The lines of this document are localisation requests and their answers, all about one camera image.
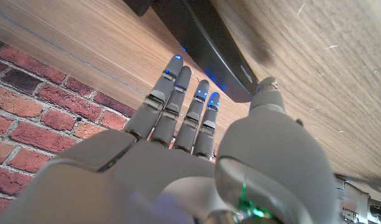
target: wooden table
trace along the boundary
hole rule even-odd
[[[288,115],[303,120],[333,171],[379,199],[381,0],[213,4],[258,78],[278,78]],[[190,93],[208,79],[153,10],[139,18],[121,0],[0,0],[0,40],[133,108],[173,54],[193,70]],[[221,95],[217,144],[249,107]]]

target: robot finger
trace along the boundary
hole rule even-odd
[[[208,90],[208,81],[202,80],[197,86],[193,101],[190,103],[185,119],[183,119],[177,138],[173,143],[173,149],[181,149],[191,153]]]
[[[168,148],[171,142],[175,125],[177,124],[180,109],[185,99],[186,90],[189,86],[191,70],[184,66],[177,78],[173,91],[165,105],[160,119],[152,133],[150,141],[161,144]]]
[[[212,93],[209,97],[207,110],[203,115],[203,121],[201,122],[193,149],[193,155],[195,156],[207,158],[208,160],[213,158],[215,125],[220,100],[221,97],[216,92]]]
[[[146,96],[136,113],[124,126],[125,132],[132,134],[137,139],[145,139],[149,136],[173,90],[173,84],[177,80],[182,66],[181,56],[175,55],[171,58],[150,94]]]

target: black device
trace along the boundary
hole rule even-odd
[[[138,15],[151,6],[183,50],[233,101],[256,94],[252,73],[218,12],[208,0],[124,0]]]

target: robotic hand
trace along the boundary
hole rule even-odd
[[[190,77],[174,56],[123,132],[101,132],[58,155],[0,223],[332,224],[356,218],[338,212],[328,160],[285,114],[273,77],[259,83],[249,115],[226,131],[216,164],[210,160],[219,94],[205,103],[206,80],[168,150]]]

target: red brick wall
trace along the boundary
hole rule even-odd
[[[22,52],[0,49],[0,214],[59,152],[134,109]]]

